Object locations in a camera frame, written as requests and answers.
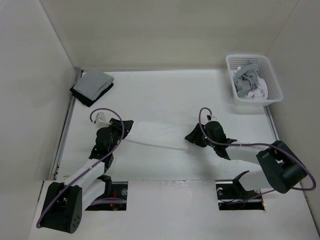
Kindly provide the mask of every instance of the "black cloth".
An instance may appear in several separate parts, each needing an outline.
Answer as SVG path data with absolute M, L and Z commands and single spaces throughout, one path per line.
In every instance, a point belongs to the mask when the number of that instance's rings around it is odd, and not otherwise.
M 101 98 L 106 92 L 108 92 L 112 87 L 114 86 L 113 83 L 110 84 L 110 86 L 108 86 L 105 90 L 103 90 L 100 95 L 94 100 L 90 100 L 89 98 L 87 98 L 86 96 L 82 95 L 81 93 L 77 92 L 76 90 L 74 90 L 74 87 L 70 88 L 70 91 L 72 93 L 72 95 L 78 99 L 83 105 L 86 105 L 88 107 L 91 107 L 92 104 L 94 104 L 99 98 Z

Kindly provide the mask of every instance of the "white table surface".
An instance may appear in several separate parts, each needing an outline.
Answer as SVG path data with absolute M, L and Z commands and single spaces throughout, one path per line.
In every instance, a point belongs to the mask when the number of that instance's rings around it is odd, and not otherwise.
M 185 126 L 189 134 L 198 123 L 199 110 L 211 108 L 228 138 L 273 143 L 263 107 L 237 108 L 225 70 L 108 72 L 114 86 L 93 106 L 75 103 L 57 179 L 74 174 L 88 159 L 97 127 L 89 121 L 96 108 L 110 108 L 123 120 Z M 105 112 L 106 119 L 116 118 Z M 149 147 L 123 141 L 114 153 L 107 175 L 128 180 L 224 180 L 260 167 L 219 158 L 212 148 L 189 144 L 188 151 Z
M 262 107 L 233 105 L 231 83 L 224 70 L 108 74 L 114 76 L 114 87 L 98 102 L 90 108 L 75 103 L 58 180 L 87 161 L 97 131 L 89 114 L 96 108 L 111 108 L 124 120 L 189 126 L 191 131 L 200 108 L 206 106 L 229 138 L 252 143 L 275 140 Z M 114 117 L 105 114 L 107 119 Z M 129 181 L 127 211 L 85 211 L 74 234 L 37 229 L 50 184 L 46 181 L 29 240 L 319 240 L 300 191 L 265 195 L 265 211 L 219 211 L 214 180 L 256 171 L 256 164 L 220 159 L 211 148 L 192 144 L 188 151 L 178 151 L 124 141 L 114 156 L 106 174 L 113 181 Z

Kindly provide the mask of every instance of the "cable connector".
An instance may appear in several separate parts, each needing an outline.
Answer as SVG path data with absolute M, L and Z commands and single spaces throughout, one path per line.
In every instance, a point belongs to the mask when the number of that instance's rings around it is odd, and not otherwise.
M 206 119 L 208 119 L 208 122 L 218 121 L 217 118 L 215 116 L 213 116 L 213 115 L 207 115 Z
M 98 114 L 95 116 L 94 123 L 99 129 L 108 128 L 111 125 L 110 122 L 106 121 L 106 116 L 103 112 L 98 112 Z

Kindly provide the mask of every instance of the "wire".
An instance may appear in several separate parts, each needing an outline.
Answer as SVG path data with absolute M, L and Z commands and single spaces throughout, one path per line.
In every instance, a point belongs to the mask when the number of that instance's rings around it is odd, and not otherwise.
M 116 191 L 113 191 L 113 196 L 114 196 L 114 197 L 116 197 L 116 195 L 117 195 L 117 192 L 116 192 Z M 113 204 L 113 206 L 112 206 L 112 210 L 114 211 L 114 210 L 115 210 L 115 208 L 116 208 L 116 205 L 115 205 L 115 204 Z
M 299 191 L 313 191 L 316 189 L 316 186 L 317 186 L 317 183 L 316 183 L 316 180 L 314 178 L 314 176 L 311 174 L 311 172 L 306 168 L 305 165 L 303 165 L 298 159 L 296 159 L 294 156 L 292 156 L 291 154 L 289 154 L 288 152 L 286 152 L 285 150 L 281 149 L 280 147 L 277 147 L 277 146 L 274 146 L 272 144 L 267 144 L 267 143 L 242 143 L 242 144 L 239 144 L 239 143 L 220 143 L 220 142 L 216 142 L 216 141 L 213 141 L 212 139 L 210 139 L 207 134 L 205 133 L 203 127 L 202 127 L 202 124 L 201 124 L 201 113 L 203 110 L 208 110 L 210 112 L 210 114 L 212 115 L 212 111 L 210 110 L 210 108 L 208 107 L 203 107 L 200 109 L 200 112 L 199 112 L 199 126 L 200 126 L 200 130 L 202 132 L 202 134 L 206 137 L 206 139 L 215 144 L 215 145 L 220 145 L 220 146 L 238 146 L 238 147 L 252 147 L 252 146 L 267 146 L 267 147 L 270 147 L 272 149 L 275 149 L 277 150 L 278 152 L 284 154 L 286 157 L 288 157 L 290 160 L 292 160 L 293 162 L 295 162 L 296 164 L 299 165 L 300 168 L 302 168 L 306 174 L 310 177 L 311 181 L 312 181 L 312 187 L 309 187 L 309 188 L 299 188 L 299 187 L 293 187 L 292 189 L 294 190 L 299 190 Z
M 109 157 L 116 149 L 117 147 L 120 145 L 121 141 L 123 140 L 124 138 L 124 135 L 125 135 L 125 124 L 124 124 L 124 121 L 122 120 L 122 118 L 119 116 L 118 113 L 116 113 L 115 111 L 109 109 L 109 108 L 104 108 L 104 107 L 101 107 L 101 108 L 97 108 L 95 110 L 93 110 L 91 113 L 90 113 L 90 121 L 93 122 L 92 120 L 92 115 L 96 112 L 96 111 L 100 111 L 100 110 L 106 110 L 106 111 L 109 111 L 109 112 L 112 112 L 113 114 L 115 114 L 120 122 L 121 122 L 121 127 L 122 127 L 122 133 L 121 133 L 121 137 L 120 137 L 120 140 L 118 142 L 117 145 L 114 146 L 114 148 L 107 154 L 105 155 L 104 157 L 102 157 L 100 160 L 96 161 L 90 168 L 88 168 L 87 170 L 85 170 L 83 173 L 81 173 L 78 177 L 76 177 L 73 181 L 71 181 L 67 186 L 65 186 L 56 196 L 55 198 L 48 204 L 48 206 L 44 209 L 44 211 L 41 213 L 40 217 L 39 217 L 39 220 L 36 222 L 36 227 L 38 229 L 41 228 L 40 226 L 40 223 L 41 221 L 44 219 L 45 215 L 47 214 L 47 212 L 53 207 L 53 205 L 55 204 L 55 202 L 62 196 L 62 194 L 68 189 L 70 188 L 74 183 L 76 183 L 79 179 L 81 179 L 84 175 L 86 175 L 92 168 L 94 168 L 95 166 L 97 166 L 99 163 L 101 163 L 103 160 L 105 160 L 107 157 Z
M 90 206 L 99 205 L 99 204 L 125 204 L 127 201 L 122 198 L 118 197 L 107 197 L 107 198 L 100 198 L 94 200 Z
M 245 199 L 245 200 L 241 200 L 241 201 L 230 201 L 230 202 L 227 202 L 228 204 L 244 204 L 246 202 L 248 202 L 249 200 L 252 200 L 252 199 L 256 199 L 262 195 L 265 195 L 265 194 L 269 194 L 269 193 L 272 193 L 272 192 L 275 192 L 276 190 L 272 189 L 272 190 L 269 190 L 269 191 L 265 191 L 265 192 L 262 192 L 262 193 L 259 193 L 258 195 L 255 195 L 255 196 L 252 196 L 248 199 Z
M 233 199 L 231 201 L 222 201 L 222 200 L 220 200 L 220 201 L 223 202 L 224 204 L 228 204 L 228 203 L 232 203 L 234 200 L 236 200 L 236 199 Z

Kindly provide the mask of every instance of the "white wall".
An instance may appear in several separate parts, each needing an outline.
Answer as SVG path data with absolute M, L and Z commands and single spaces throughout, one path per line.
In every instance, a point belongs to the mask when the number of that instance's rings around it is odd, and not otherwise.
M 300 0 L 271 48 L 284 100 L 271 106 L 279 136 L 320 183 L 320 1 Z M 310 181 L 304 181 L 306 187 Z M 307 193 L 320 226 L 320 187 Z
M 0 0 L 0 239 L 27 239 L 75 72 L 38 0 Z
M 298 0 L 41 0 L 85 69 L 225 68 L 267 54 Z

